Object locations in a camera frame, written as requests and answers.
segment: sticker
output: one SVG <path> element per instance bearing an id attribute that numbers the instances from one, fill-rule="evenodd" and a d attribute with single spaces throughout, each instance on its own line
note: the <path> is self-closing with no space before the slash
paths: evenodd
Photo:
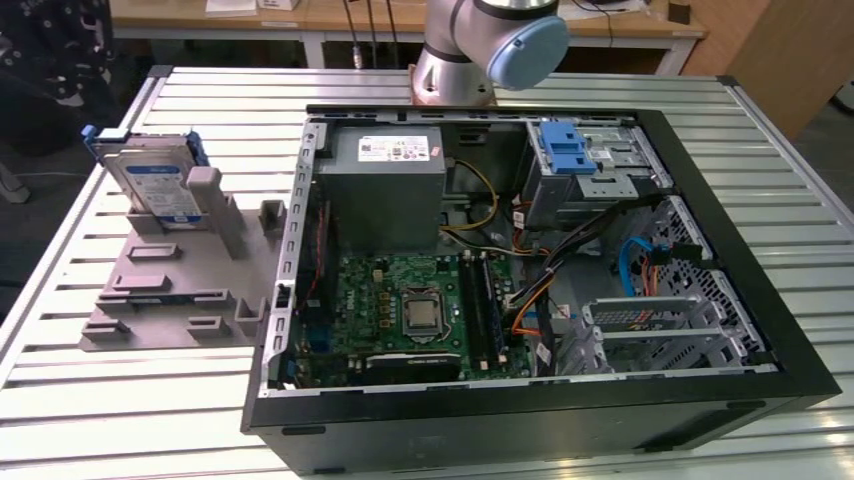
<path id="1" fill-rule="evenodd" d="M 590 150 L 590 157 L 596 159 L 596 160 L 614 160 L 614 157 L 611 157 L 611 151 L 604 149 L 604 150 Z"/>
<path id="2" fill-rule="evenodd" d="M 360 162 L 426 162 L 430 160 L 427 137 L 362 137 Z"/>
<path id="3" fill-rule="evenodd" d="M 299 24 L 294 22 L 262 22 L 262 27 L 296 28 L 299 27 Z"/>
<path id="4" fill-rule="evenodd" d="M 184 176 L 176 166 L 139 165 L 125 170 L 133 190 L 155 217 L 173 223 L 201 220 L 201 210 L 189 190 L 181 185 Z"/>
<path id="5" fill-rule="evenodd" d="M 567 304 L 558 305 L 558 312 L 564 318 L 570 318 L 570 306 Z"/>
<path id="6" fill-rule="evenodd" d="M 551 352 L 542 343 L 536 345 L 536 356 L 546 365 L 551 365 Z"/>
<path id="7" fill-rule="evenodd" d="M 512 226 L 519 230 L 524 230 L 524 213 L 512 212 Z"/>

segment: slotted aluminum surface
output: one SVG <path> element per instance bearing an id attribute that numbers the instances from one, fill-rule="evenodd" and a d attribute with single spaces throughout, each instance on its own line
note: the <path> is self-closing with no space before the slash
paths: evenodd
<path id="1" fill-rule="evenodd" d="M 238 203 L 288 199 L 308 103 L 408 103 L 404 72 L 176 68 L 135 129 L 192 125 Z M 555 75 L 500 105 L 662 110 L 845 393 L 691 452 L 483 465 L 388 478 L 850 478 L 854 236 L 814 172 L 737 89 L 710 78 Z M 239 433 L 250 348 L 84 353 L 76 343 L 129 225 L 96 169 L 0 330 L 3 479 L 295 478 Z M 386 478 L 368 475 L 366 478 Z"/>

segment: power supply label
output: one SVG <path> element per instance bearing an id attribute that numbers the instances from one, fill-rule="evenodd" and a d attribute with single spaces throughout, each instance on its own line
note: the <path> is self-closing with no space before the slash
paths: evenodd
<path id="1" fill-rule="evenodd" d="M 161 221 L 188 224 L 201 220 L 201 210 L 183 186 L 181 170 L 173 165 L 125 167 L 128 181 L 151 213 Z"/>
<path id="2" fill-rule="evenodd" d="M 430 145 L 427 137 L 362 137 L 359 139 L 360 162 L 427 162 Z"/>

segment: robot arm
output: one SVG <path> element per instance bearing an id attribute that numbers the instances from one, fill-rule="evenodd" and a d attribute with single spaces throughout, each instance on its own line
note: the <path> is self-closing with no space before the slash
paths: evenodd
<path id="1" fill-rule="evenodd" d="M 431 0 L 412 90 L 424 105 L 486 105 L 492 82 L 536 85 L 563 59 L 570 32 L 558 0 Z"/>

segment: ram slot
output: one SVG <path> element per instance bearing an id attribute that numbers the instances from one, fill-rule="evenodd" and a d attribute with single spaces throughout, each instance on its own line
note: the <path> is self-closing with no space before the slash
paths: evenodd
<path id="1" fill-rule="evenodd" d="M 478 272 L 475 258 L 466 252 L 459 256 L 459 284 L 463 304 L 463 321 L 466 322 L 466 337 L 468 339 L 468 360 L 475 370 L 490 368 L 490 331 L 486 324 L 486 311 L 480 290 L 482 275 Z"/>
<path id="2" fill-rule="evenodd" d="M 483 311 L 486 312 L 487 330 L 490 332 L 490 357 L 492 361 L 498 361 L 499 364 L 507 363 L 507 356 L 504 355 L 504 334 L 502 332 L 502 312 L 498 305 L 498 299 L 495 298 L 495 287 L 492 286 L 492 271 L 490 269 L 490 261 L 486 254 L 480 255 L 476 260 L 480 270 L 480 279 L 483 282 L 484 295 L 480 299 L 486 303 Z"/>

